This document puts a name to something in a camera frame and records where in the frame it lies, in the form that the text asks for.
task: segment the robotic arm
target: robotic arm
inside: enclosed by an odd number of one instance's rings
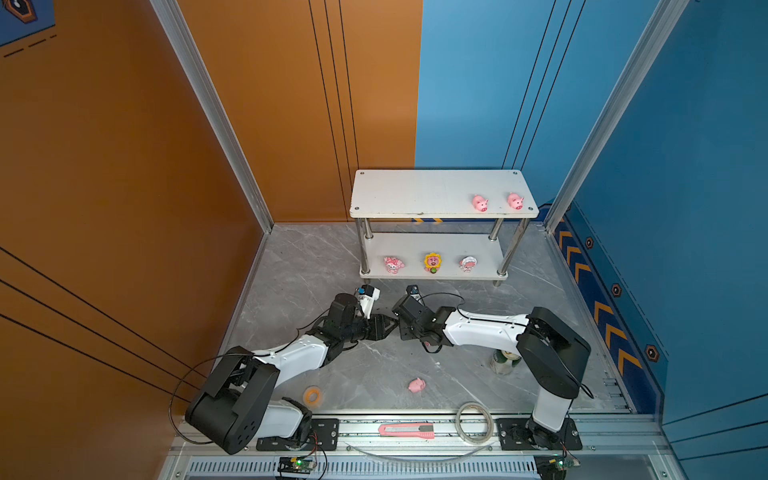
[[[578,396],[591,347],[551,311],[537,306],[528,315],[483,315],[443,306],[436,312],[420,302],[419,288],[392,308],[400,338],[427,346],[479,345],[521,356],[539,384],[526,431],[516,432],[537,449],[556,449],[571,402]]]
[[[379,290],[363,285],[355,295],[340,293],[327,316],[299,339],[268,350],[233,347],[187,408],[185,419],[225,452],[240,451],[254,437],[282,437],[304,445],[312,413],[295,400],[270,401],[280,383],[328,365],[347,343],[385,339],[397,326],[400,338],[430,346],[479,345],[521,356],[539,383],[536,406],[515,438],[538,449],[558,449],[561,430],[591,348],[549,310],[496,316],[453,307],[436,312],[420,302],[411,285],[392,308],[398,317],[371,314]]]
[[[256,436],[306,443],[312,413],[295,400],[270,401],[276,386],[307,370],[328,365],[346,343],[385,339],[395,319],[372,315],[379,290],[363,285],[339,293],[328,315],[299,339],[269,350],[227,352],[187,408],[184,418],[225,452],[239,452]]]

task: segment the ventilation grille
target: ventilation grille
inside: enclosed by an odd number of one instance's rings
[[[193,457],[188,478],[275,478],[279,457]],[[318,472],[325,462],[319,459]],[[540,478],[530,455],[483,456],[456,463],[382,463],[359,456],[331,458],[323,480],[337,478]]]
[[[187,475],[209,476],[212,474],[249,474],[275,472],[276,464],[272,458],[265,460],[239,460],[231,457],[197,457],[190,462]]]

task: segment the tape roll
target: tape roll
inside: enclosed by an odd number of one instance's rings
[[[310,386],[304,390],[304,405],[309,408],[319,407],[323,403],[323,393],[319,386]]]

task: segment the pig figurine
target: pig figurine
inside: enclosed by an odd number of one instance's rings
[[[478,212],[485,212],[488,209],[488,199],[475,195],[472,199],[472,205],[475,205],[475,210]]]
[[[517,194],[509,194],[509,197],[507,197],[507,203],[515,210],[520,210],[523,208],[523,197]]]
[[[398,270],[405,266],[402,260],[396,257],[384,257],[384,265],[386,266],[386,271],[392,274],[397,273]]]

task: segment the black stripe line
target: black stripe line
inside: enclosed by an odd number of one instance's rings
[[[87,326],[83,325],[82,323],[78,322],[77,320],[73,319],[72,317],[70,317],[70,316],[66,316],[66,315],[65,315],[65,314],[63,314],[62,312],[60,312],[60,311],[56,310],[54,307],[52,307],[52,306],[48,305],[48,304],[47,304],[47,303],[45,303],[45,302],[42,302],[41,300],[38,300],[38,299],[34,298],[34,297],[33,297],[32,295],[30,295],[29,293],[26,293],[26,292],[22,291],[21,289],[19,289],[19,288],[15,287],[15,286],[13,286],[13,285],[11,285],[10,283],[8,283],[8,282],[6,282],[5,280],[3,280],[2,278],[0,278],[0,283],[2,283],[3,285],[5,285],[5,286],[7,286],[7,287],[9,287],[9,288],[11,288],[11,289],[13,289],[14,291],[16,291],[16,292],[20,293],[21,295],[23,295],[23,296],[26,296],[26,297],[27,297],[27,298],[29,298],[30,300],[32,300],[32,301],[34,301],[34,302],[36,302],[36,303],[38,303],[38,304],[40,304],[40,305],[44,306],[45,308],[47,308],[47,309],[51,310],[52,312],[54,312],[54,313],[58,314],[59,316],[62,316],[62,317],[64,317],[65,319],[69,320],[70,322],[74,323],[75,325],[77,325],[77,326],[80,326],[80,327],[82,327],[82,328],[86,329],[88,332],[91,332],[91,333],[93,333],[94,335],[98,336],[99,338],[102,338],[102,339],[104,339],[104,340],[107,340],[107,341],[108,341],[109,343],[111,343],[112,345],[114,345],[114,346],[116,346],[116,347],[118,347],[118,348],[120,348],[120,349],[123,349],[123,350],[125,350],[126,352],[130,353],[131,355],[135,356],[136,358],[138,358],[138,359],[141,359],[141,360],[144,360],[146,363],[149,363],[150,365],[152,365],[152,366],[154,366],[154,367],[157,367],[158,369],[162,370],[163,372],[166,372],[168,375],[170,375],[170,376],[174,377],[176,380],[181,380],[181,377],[179,377],[179,376],[175,376],[175,375],[174,375],[172,372],[169,372],[169,371],[167,371],[167,370],[166,370],[166,369],[164,369],[163,367],[161,367],[161,366],[159,366],[159,365],[156,365],[156,364],[154,364],[154,363],[150,362],[149,360],[145,359],[143,356],[141,356],[141,355],[138,355],[137,353],[134,353],[133,351],[131,351],[131,350],[129,350],[129,349],[127,349],[127,348],[125,348],[124,346],[120,345],[119,343],[117,343],[117,342],[115,342],[115,341],[113,341],[113,340],[111,340],[111,339],[107,338],[107,337],[106,337],[106,336],[104,336],[104,335],[101,335],[99,332],[97,332],[97,331],[95,331],[95,330],[93,330],[93,329],[91,329],[91,328],[89,328],[89,327],[87,327]],[[184,381],[184,383],[186,383],[187,385],[189,385],[190,387],[192,387],[192,388],[194,388],[194,389],[199,389],[199,388],[200,388],[200,387],[198,387],[198,386],[192,385],[191,383],[187,382],[186,380]]]
[[[323,62],[320,60],[320,45],[317,43],[317,29],[315,28],[315,16],[312,14],[312,2],[306,0],[306,3],[310,6],[310,19],[312,20],[312,31],[315,33],[315,47],[317,48],[317,63],[320,65],[320,79],[323,81],[323,93],[326,96],[326,110],[328,111],[328,125],[331,127],[331,141],[333,142],[333,153],[336,155],[336,169],[339,171],[339,186],[341,187],[341,200],[343,202],[344,217],[349,216],[349,212],[346,211],[346,195],[344,195],[344,182],[341,179],[341,167],[339,166],[339,153],[336,151],[336,136],[333,134],[333,122],[331,121],[331,107],[328,104],[328,91],[326,90],[326,78],[323,75]]]
[[[123,369],[120,369],[120,368],[118,368],[118,367],[116,367],[116,366],[114,366],[114,365],[111,365],[111,364],[109,364],[109,363],[106,363],[104,360],[100,360],[100,359],[96,358],[96,357],[95,357],[95,356],[93,356],[93,355],[88,355],[86,352],[83,352],[82,350],[78,350],[78,349],[74,348],[73,346],[67,345],[66,343],[62,342],[61,340],[56,340],[55,338],[53,338],[53,337],[52,337],[52,336],[50,336],[50,335],[46,335],[46,334],[44,334],[43,332],[41,332],[41,331],[39,331],[39,330],[35,330],[35,329],[33,329],[32,327],[30,327],[30,326],[26,326],[24,323],[21,323],[21,322],[19,322],[19,321],[17,321],[17,320],[14,320],[14,319],[12,319],[10,316],[7,316],[7,315],[4,315],[4,314],[0,313],[0,317],[2,317],[2,318],[4,318],[4,319],[8,320],[8,321],[9,321],[9,322],[11,322],[11,323],[15,323],[16,325],[18,325],[18,326],[20,326],[20,327],[22,327],[22,328],[26,328],[26,329],[27,329],[27,330],[29,330],[30,332],[33,332],[33,333],[37,333],[39,336],[43,336],[43,337],[45,337],[45,338],[47,338],[47,339],[49,339],[49,340],[51,340],[51,341],[53,341],[53,342],[56,342],[56,343],[58,343],[58,344],[59,344],[59,345],[61,345],[61,346],[65,346],[65,347],[67,347],[67,348],[68,348],[68,349],[70,349],[70,350],[74,350],[75,352],[77,352],[77,353],[80,353],[81,355],[85,355],[85,356],[87,356],[89,359],[92,359],[92,360],[96,360],[96,361],[97,361],[97,362],[99,362],[101,365],[106,365],[106,366],[108,366],[108,367],[109,367],[109,368],[111,368],[111,369],[115,369],[115,370],[117,370],[117,371],[118,371],[118,372],[120,372],[120,373],[124,373],[125,375],[128,375],[128,376],[130,376],[132,379],[136,379],[136,380],[138,380],[139,382],[142,382],[142,383],[146,383],[147,385],[149,385],[149,386],[151,386],[151,387],[154,387],[154,388],[156,388],[156,389],[158,389],[158,390],[160,390],[160,391],[162,391],[162,392],[166,392],[168,395],[173,395],[171,392],[168,392],[166,389],[164,389],[164,388],[162,388],[162,387],[159,387],[159,386],[157,386],[157,385],[155,385],[155,384],[153,384],[153,383],[149,383],[147,380],[144,380],[144,379],[140,379],[140,378],[139,378],[139,377],[137,377],[136,375],[134,375],[134,374],[132,374],[132,373],[128,373],[128,372],[126,372],[126,371],[125,371],[125,370],[123,370]],[[184,400],[184,401],[185,401],[185,402],[187,402],[187,403],[191,403],[189,400],[187,400],[187,399],[185,399],[185,398],[182,398],[182,397],[180,397],[179,395],[176,395],[176,398],[178,398],[178,399],[182,399],[182,400]]]
[[[525,134],[528,133],[528,125],[531,124],[531,118],[533,117],[533,112],[536,109],[536,104],[538,103],[538,96],[541,93],[541,87],[544,86],[544,80],[547,79],[547,72],[549,71],[549,65],[552,62],[554,51],[558,49],[558,41],[560,40],[560,34],[563,31],[563,26],[565,25],[565,19],[568,18],[568,11],[571,10],[572,2],[573,0],[568,0],[568,7],[565,9],[565,15],[563,15],[563,21],[560,24],[560,29],[558,30],[558,36],[554,38],[554,45],[552,45],[552,51],[549,53],[549,60],[547,60],[547,67],[544,69],[544,74],[541,76],[541,84],[538,86],[538,91],[536,92],[536,98],[533,100],[533,106],[531,107],[531,113],[528,115],[528,121],[525,122],[525,129],[523,130],[522,137],[520,137],[520,144],[518,145],[518,151],[515,154],[515,160],[512,162],[513,169],[515,168],[515,164],[518,161],[518,155],[520,154],[520,149],[523,146],[523,141],[525,140]]]
[[[695,460],[696,458],[717,457],[718,455],[728,455],[729,453],[752,452],[753,450],[762,450],[762,449],[768,449],[768,445],[761,445],[759,447],[752,447],[750,449],[730,450],[729,452],[710,453],[707,455],[698,455],[696,457],[680,458],[679,460],[682,462],[683,460]]]
[[[507,153],[504,154],[504,161],[502,162],[502,168],[507,163],[507,156],[509,155],[509,148],[512,146],[512,139],[515,138],[515,131],[518,129],[518,122],[520,121],[520,114],[523,112],[523,105],[525,104],[525,98],[528,96],[528,89],[531,87],[531,80],[533,79],[533,72],[536,70],[536,64],[538,63],[538,56],[541,54],[541,46],[544,44],[544,39],[547,36],[547,30],[549,29],[549,22],[552,20],[552,12],[554,12],[554,4],[557,0],[552,2],[552,9],[549,11],[549,18],[547,18],[547,26],[544,27],[544,34],[541,35],[541,42],[538,44],[538,51],[536,52],[536,59],[533,61],[533,67],[531,67],[531,75],[528,77],[528,84],[525,85],[525,93],[523,99],[520,102],[520,109],[518,110],[518,117],[515,119],[515,127],[512,128],[512,135],[509,136],[509,143],[507,144]]]
[[[339,101],[339,118],[341,118],[341,134],[344,139],[344,154],[346,155],[346,173],[349,176],[349,188],[352,188],[352,168],[349,166],[349,150],[346,148],[346,129],[344,128],[344,112],[341,109],[341,94],[339,93],[339,75],[336,73],[336,55],[333,53],[333,39],[331,38],[331,21],[328,18],[328,1],[323,0],[326,6],[326,23],[328,24],[328,42],[331,44],[331,61],[333,61],[333,79],[336,80],[336,100]]]
[[[11,44],[11,43],[13,43],[14,41],[19,41],[19,40],[21,40],[22,38],[31,37],[31,36],[33,36],[33,35],[35,35],[35,34],[38,34],[38,33],[40,33],[41,31],[46,31],[46,30],[48,30],[48,29],[50,29],[50,28],[53,28],[53,27],[55,27],[55,26],[56,26],[56,24],[53,24],[53,25],[51,25],[50,27],[45,27],[45,28],[43,28],[43,29],[41,29],[41,30],[33,31],[33,32],[31,32],[31,33],[28,33],[28,34],[26,34],[26,35],[24,35],[24,36],[21,36],[21,37],[18,37],[18,38],[14,38],[13,40],[9,40],[9,41],[7,41],[6,43],[4,43],[4,44],[0,45],[0,47],[5,47],[6,45],[10,45],[10,44]]]
[[[355,129],[355,109],[352,106],[352,82],[349,81],[349,60],[346,57],[346,37],[344,36],[344,16],[341,13],[341,0],[339,0],[339,19],[341,20],[341,39],[344,44],[344,65],[346,66],[346,86],[349,92],[349,111],[352,112],[352,135],[355,138],[355,161],[357,169],[360,169],[360,155],[357,153],[357,131]]]
[[[544,102],[544,108],[541,109],[541,115],[539,116],[538,122],[536,123],[536,129],[533,130],[533,137],[531,137],[531,143],[528,144],[528,149],[525,151],[525,157],[523,157],[523,165],[520,166],[520,170],[522,170],[523,167],[525,167],[525,161],[528,159],[528,153],[530,153],[531,151],[533,140],[536,138],[536,133],[538,132],[538,126],[541,125],[541,119],[544,118],[544,112],[547,111],[547,104],[549,104],[549,97],[552,95],[552,90],[554,90],[554,83],[558,80],[558,76],[560,74],[560,68],[562,68],[563,66],[565,55],[568,54],[568,47],[571,46],[571,40],[573,40],[574,32],[576,32],[576,26],[578,25],[578,21],[581,19],[581,13],[584,11],[584,5],[586,3],[587,3],[587,0],[584,0],[584,3],[581,4],[581,10],[578,11],[578,17],[576,17],[576,23],[574,23],[574,29],[571,30],[571,37],[568,39],[568,43],[565,45],[563,58],[560,59],[560,64],[558,65],[558,72],[554,74],[554,80],[552,81],[552,86],[549,88],[549,93],[547,94],[547,101]]]
[[[113,322],[115,322],[115,323],[116,323],[116,324],[118,324],[119,326],[123,327],[123,328],[124,328],[124,329],[126,329],[127,331],[129,331],[129,332],[133,333],[135,336],[139,337],[139,338],[140,338],[140,339],[142,339],[143,341],[145,341],[145,342],[149,343],[149,344],[150,344],[150,345],[152,345],[154,348],[156,348],[156,349],[160,350],[162,353],[165,353],[165,354],[166,354],[166,355],[168,355],[170,358],[172,358],[172,359],[176,360],[177,362],[179,362],[181,365],[183,365],[183,366],[186,366],[188,369],[191,369],[191,368],[192,368],[192,367],[190,367],[189,365],[187,365],[186,363],[184,363],[184,362],[182,362],[181,360],[179,360],[178,358],[176,358],[175,356],[173,356],[173,355],[171,355],[170,353],[166,352],[165,350],[163,350],[162,348],[160,348],[160,347],[159,347],[159,346],[157,346],[156,344],[154,344],[154,343],[150,342],[148,339],[146,339],[146,338],[145,338],[145,337],[143,337],[142,335],[140,335],[140,334],[136,333],[136,332],[135,332],[135,331],[133,331],[133,330],[132,330],[130,327],[128,327],[128,326],[126,326],[126,325],[124,325],[123,323],[120,323],[120,322],[118,322],[118,321],[117,321],[117,320],[116,320],[114,317],[107,315],[107,314],[106,314],[106,313],[105,313],[103,310],[100,310],[100,309],[98,309],[98,308],[97,308],[97,307],[96,307],[96,306],[95,306],[93,303],[89,303],[89,302],[88,302],[86,299],[84,299],[83,297],[79,296],[78,294],[76,294],[76,293],[75,293],[75,292],[73,292],[72,290],[70,290],[70,289],[68,289],[67,287],[65,287],[65,286],[61,285],[61,284],[60,284],[59,282],[57,282],[56,280],[53,280],[51,277],[49,277],[48,275],[44,274],[44,273],[43,273],[43,272],[41,272],[40,270],[38,270],[38,269],[34,268],[34,267],[33,267],[32,265],[30,265],[29,263],[26,263],[24,260],[20,259],[19,257],[17,257],[16,255],[14,255],[13,253],[11,253],[11,252],[7,251],[5,248],[3,248],[3,247],[0,247],[0,251],[2,251],[3,253],[5,253],[6,255],[10,256],[12,259],[16,260],[16,261],[17,261],[17,262],[19,262],[21,265],[24,265],[24,266],[26,266],[27,268],[29,268],[30,270],[32,270],[33,272],[37,273],[39,276],[42,276],[42,277],[43,277],[43,278],[45,278],[47,281],[49,281],[49,282],[53,283],[54,285],[56,285],[56,286],[57,286],[57,287],[59,287],[60,289],[64,290],[66,293],[69,293],[69,294],[70,294],[70,295],[72,295],[74,298],[76,298],[76,299],[80,300],[82,303],[85,303],[86,305],[88,305],[89,307],[91,307],[93,310],[96,310],[97,312],[99,312],[101,315],[104,315],[104,316],[106,316],[108,319],[112,320]],[[202,376],[204,379],[205,379],[205,378],[207,378],[205,375],[203,375],[202,373],[198,372],[197,370],[194,370],[194,372],[195,372],[196,374],[198,374],[199,376]]]
[[[683,420],[692,419],[693,417],[698,417],[699,415],[704,415],[705,413],[712,413],[712,412],[716,412],[717,410],[727,409],[728,407],[739,405],[741,403],[746,403],[746,402],[751,402],[753,400],[762,399],[765,396],[768,396],[768,393],[764,393],[762,395],[754,396],[754,397],[752,397],[750,399],[744,399],[744,400],[739,400],[738,402],[729,403],[728,405],[723,405],[723,406],[717,407],[715,409],[709,409],[709,410],[707,410],[705,412],[694,413],[693,415],[689,415],[687,417],[683,417],[682,419],[672,420],[671,422],[662,423],[661,425],[671,425],[671,424],[673,424],[675,422],[682,422]]]
[[[750,423],[749,425],[742,425],[741,427],[731,427],[729,429],[718,430],[716,432],[703,433],[701,435],[696,435],[696,436],[693,436],[693,437],[688,437],[687,439],[673,440],[670,443],[685,442],[687,440],[700,439],[701,437],[708,437],[710,435],[716,435],[718,433],[723,433],[723,432],[732,432],[733,430],[746,429],[746,428],[749,428],[749,427],[754,427],[755,425],[762,425],[763,423],[768,423],[768,420],[763,420],[762,422]]]
[[[16,50],[16,51],[12,51],[12,52],[11,52],[11,53],[9,53],[9,54],[3,55],[2,57],[3,57],[3,58],[6,58],[6,57],[10,57],[11,55],[15,55],[15,54],[19,53],[20,51],[24,51],[24,49],[23,49],[23,48],[20,48],[20,49],[18,49],[18,50]]]

